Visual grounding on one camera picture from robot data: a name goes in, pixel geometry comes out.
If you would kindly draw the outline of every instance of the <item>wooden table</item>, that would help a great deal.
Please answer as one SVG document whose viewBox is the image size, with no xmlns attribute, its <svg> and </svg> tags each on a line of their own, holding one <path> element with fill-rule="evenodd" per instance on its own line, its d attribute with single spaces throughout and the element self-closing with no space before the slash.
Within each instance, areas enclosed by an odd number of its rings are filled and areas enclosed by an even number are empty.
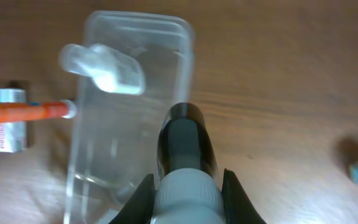
<svg viewBox="0 0 358 224">
<path fill-rule="evenodd" d="M 358 1 L 0 0 L 0 82 L 31 100 L 75 95 L 58 53 L 95 10 L 179 16 L 196 31 L 191 100 L 228 168 L 269 223 L 358 223 Z M 61 223 L 70 121 L 34 123 L 0 153 L 0 223 Z"/>
</svg>

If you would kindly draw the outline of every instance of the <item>white cap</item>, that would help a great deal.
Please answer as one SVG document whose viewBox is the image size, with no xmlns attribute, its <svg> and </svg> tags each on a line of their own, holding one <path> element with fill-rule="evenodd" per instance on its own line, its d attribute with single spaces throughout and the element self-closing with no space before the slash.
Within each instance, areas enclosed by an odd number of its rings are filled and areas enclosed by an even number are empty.
<svg viewBox="0 0 358 224">
<path fill-rule="evenodd" d="M 224 224 L 223 199 L 215 181 L 198 169 L 178 169 L 160 183 L 151 224 Z"/>
</svg>

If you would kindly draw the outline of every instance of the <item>brown wooden surface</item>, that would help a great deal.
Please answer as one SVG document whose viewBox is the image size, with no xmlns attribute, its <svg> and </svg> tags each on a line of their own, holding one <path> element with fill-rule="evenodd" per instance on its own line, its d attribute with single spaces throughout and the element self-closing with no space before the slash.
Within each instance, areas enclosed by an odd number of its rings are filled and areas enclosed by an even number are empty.
<svg viewBox="0 0 358 224">
<path fill-rule="evenodd" d="M 95 10 L 180 16 L 196 31 L 191 100 L 220 175 L 236 172 L 269 223 L 358 223 L 358 1 L 0 0 L 0 81 L 31 100 L 75 94 L 58 53 Z M 34 123 L 34 145 L 0 154 L 0 223 L 61 223 L 70 121 Z"/>
</svg>

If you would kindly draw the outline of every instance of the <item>white bottle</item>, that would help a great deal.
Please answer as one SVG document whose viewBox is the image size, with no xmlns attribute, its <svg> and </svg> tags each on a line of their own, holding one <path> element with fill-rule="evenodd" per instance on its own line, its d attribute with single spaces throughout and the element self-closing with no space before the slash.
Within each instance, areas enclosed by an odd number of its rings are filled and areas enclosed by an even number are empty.
<svg viewBox="0 0 358 224">
<path fill-rule="evenodd" d="M 68 72 L 91 77 L 102 91 L 141 95 L 145 77 L 137 60 L 103 44 L 89 48 L 68 44 L 60 52 L 62 68 Z"/>
</svg>

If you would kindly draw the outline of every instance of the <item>orange marker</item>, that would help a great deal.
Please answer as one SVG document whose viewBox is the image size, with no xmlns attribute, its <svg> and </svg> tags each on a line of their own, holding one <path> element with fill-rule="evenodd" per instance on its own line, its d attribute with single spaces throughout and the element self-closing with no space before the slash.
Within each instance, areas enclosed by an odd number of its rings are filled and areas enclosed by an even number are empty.
<svg viewBox="0 0 358 224">
<path fill-rule="evenodd" d="M 48 103 L 0 103 L 0 124 L 49 118 L 72 118 L 76 106 L 70 100 Z"/>
</svg>

